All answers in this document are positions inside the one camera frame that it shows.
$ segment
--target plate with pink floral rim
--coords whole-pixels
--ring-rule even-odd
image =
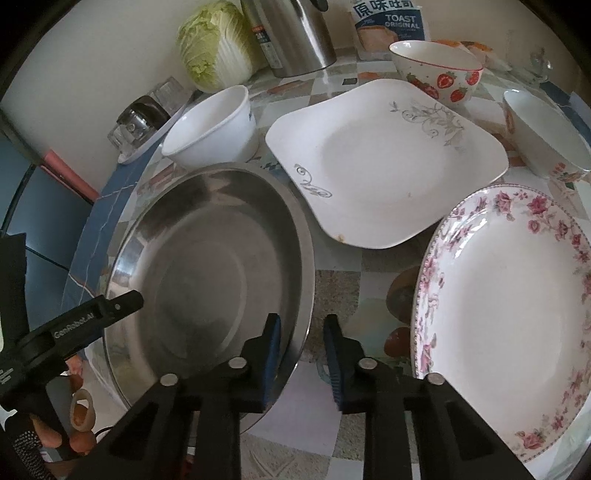
[[[454,208],[423,259],[414,374],[443,374],[523,462],[560,438],[589,394],[590,252],[551,198],[499,184]]]

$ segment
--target checkered tablecloth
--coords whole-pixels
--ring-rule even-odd
[[[399,77],[391,62],[358,61],[353,50],[345,49],[339,51],[334,65],[320,72],[277,79],[270,70],[264,70],[248,84],[261,135],[260,148],[250,163],[268,170],[288,185],[306,213],[314,244],[316,296],[309,338],[295,373],[270,412],[242,435],[245,479],[360,480],[362,477],[364,415],[343,416],[336,409],[324,365],[322,321],[325,315],[336,313],[346,324],[345,333],[363,340],[366,350],[370,350],[367,354],[371,355],[375,347],[375,354],[379,355],[379,346],[383,355],[385,336],[403,326],[386,308],[386,294],[400,272],[420,265],[434,227],[384,250],[355,248],[329,238],[263,139],[281,115],[377,78]],[[525,86],[508,74],[485,70],[474,97],[458,113],[493,134],[505,147],[510,168],[499,182],[524,184],[551,195],[591,236],[589,182],[583,180],[569,187],[536,177],[504,138],[504,117],[499,102],[503,92],[511,87]],[[560,111],[542,90],[528,89]],[[83,232],[64,292],[64,310],[104,293],[111,265],[133,221],[162,190],[184,175],[181,168],[162,158],[156,147],[130,166],[118,169],[96,202]],[[375,345],[373,338],[378,338]],[[97,376],[113,388],[100,342],[87,349],[87,354]],[[408,359],[393,362],[410,373]],[[584,408],[580,416],[588,409]],[[587,428],[591,422],[585,421],[583,426]],[[578,440],[569,440],[570,447],[574,448],[585,437],[580,432],[578,435]],[[547,478],[553,464],[564,456],[562,441],[528,464],[537,478]],[[411,456],[416,462],[414,446]]]

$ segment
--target white wall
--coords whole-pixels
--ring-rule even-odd
[[[35,47],[0,104],[44,155],[100,190],[116,166],[106,135],[123,108],[173,75],[174,40],[195,0],[82,0]]]
[[[100,190],[116,166],[106,139],[124,107],[170,75],[191,81],[177,55],[178,26],[207,0],[82,0],[38,44],[0,108],[40,153],[52,148]],[[518,0],[418,0],[433,38],[478,40],[518,64],[544,46],[566,91],[579,70],[558,38]],[[335,47],[352,45],[348,0],[329,0]]]

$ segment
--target metal basin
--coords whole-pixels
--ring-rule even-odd
[[[238,355],[269,312],[281,316],[276,400],[310,326],[314,254],[304,213],[259,167],[199,170],[160,194],[125,238],[107,297],[132,288],[144,308],[104,337],[128,405],[166,373],[186,378]],[[241,430],[260,417],[246,415]]]

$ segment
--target white ceramic bowl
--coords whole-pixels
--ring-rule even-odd
[[[558,110],[524,90],[507,90],[503,110],[521,158],[538,176],[569,182],[591,171],[585,141]]]
[[[186,170],[214,163],[246,161],[258,148],[248,89],[236,85],[206,98],[174,124],[162,155]]]
[[[436,42],[397,41],[390,51],[402,79],[446,106],[469,100],[484,68],[471,53]]]

